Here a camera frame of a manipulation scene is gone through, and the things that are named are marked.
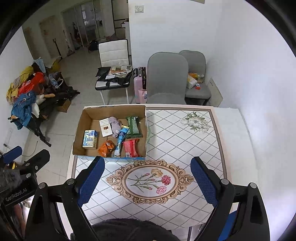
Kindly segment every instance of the light switch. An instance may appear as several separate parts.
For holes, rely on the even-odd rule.
[[[135,6],[135,13],[144,12],[144,5]]]

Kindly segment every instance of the toothpaste tube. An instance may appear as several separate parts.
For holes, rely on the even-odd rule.
[[[115,149],[115,152],[114,152],[115,157],[120,157],[121,145],[122,145],[122,142],[123,142],[128,130],[129,130],[128,126],[121,126],[121,129],[120,129],[120,132],[119,132],[119,135],[118,135],[117,146],[116,146],[116,149]]]

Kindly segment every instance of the red plastic bag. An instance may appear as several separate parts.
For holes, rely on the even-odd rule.
[[[24,82],[21,86],[21,88],[19,89],[19,92],[17,94],[17,96],[20,96],[21,94],[26,94],[27,92],[29,92],[30,90],[34,89],[34,87],[39,84],[44,82],[44,74],[37,72],[35,74],[35,76],[31,79],[28,80],[26,82]]]

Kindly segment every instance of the white chair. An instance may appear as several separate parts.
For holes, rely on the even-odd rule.
[[[99,54],[100,54],[102,67],[130,65],[129,57],[128,57],[128,41],[126,39],[100,43]],[[129,85],[130,85],[130,80],[128,81],[128,83],[124,84],[123,86],[117,83],[111,82],[110,87],[106,88],[105,82],[97,81],[96,90],[100,91],[103,103],[104,105],[106,105],[103,94],[102,94],[102,90],[125,88],[126,99],[129,104],[128,89],[127,89]]]

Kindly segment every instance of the metal screw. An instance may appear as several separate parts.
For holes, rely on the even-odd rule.
[[[224,184],[224,185],[228,185],[229,184],[229,181],[227,179],[222,179],[221,182]]]
[[[255,183],[250,183],[250,186],[251,186],[251,188],[254,188],[254,189],[257,187],[257,185]]]
[[[67,180],[68,185],[72,185],[75,182],[75,179],[71,178]]]
[[[39,188],[40,188],[40,189],[45,188],[45,187],[46,187],[46,183],[40,183],[40,184],[39,184]]]

